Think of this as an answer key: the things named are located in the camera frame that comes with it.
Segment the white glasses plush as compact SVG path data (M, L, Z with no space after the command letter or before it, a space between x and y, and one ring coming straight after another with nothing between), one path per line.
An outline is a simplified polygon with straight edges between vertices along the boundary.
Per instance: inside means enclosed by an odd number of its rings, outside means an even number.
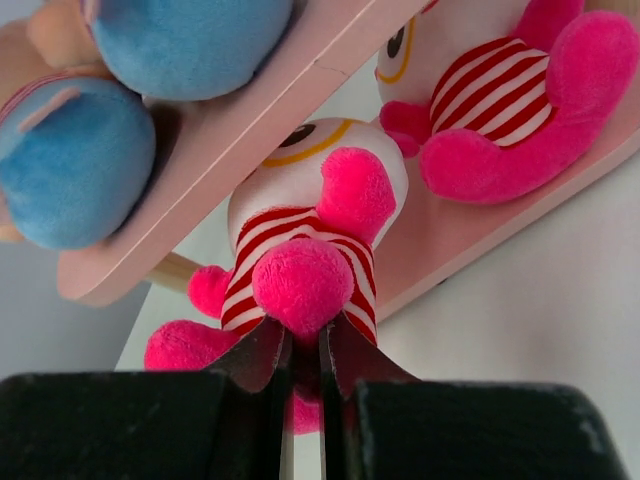
M202 266L189 280L191 303L219 326L163 324L145 369L200 370L266 317L307 354L338 315L375 342L374 252L407 193L403 154L380 128L337 117L297 127L230 197L233 265Z
M638 32L616 11L429 1L378 51L378 118L434 194L502 203L591 148L638 63Z

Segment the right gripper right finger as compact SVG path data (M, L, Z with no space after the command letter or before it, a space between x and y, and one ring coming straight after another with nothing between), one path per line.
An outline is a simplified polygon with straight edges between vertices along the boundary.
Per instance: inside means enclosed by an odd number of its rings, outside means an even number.
M624 479L599 410L553 383L426 381L344 316L319 336L327 479Z

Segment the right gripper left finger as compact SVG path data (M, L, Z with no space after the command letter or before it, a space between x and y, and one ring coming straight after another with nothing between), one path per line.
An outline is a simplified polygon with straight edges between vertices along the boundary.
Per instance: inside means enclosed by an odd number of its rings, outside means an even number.
M283 479L292 340L266 319L200 371L1 385L5 479Z

